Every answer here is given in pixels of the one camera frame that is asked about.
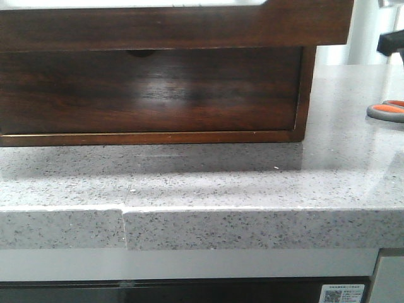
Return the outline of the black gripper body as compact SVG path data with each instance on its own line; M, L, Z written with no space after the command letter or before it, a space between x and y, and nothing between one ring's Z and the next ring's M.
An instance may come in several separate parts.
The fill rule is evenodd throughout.
M377 51L384 56L391 56L398 52L403 53L404 30L381 34L377 45Z

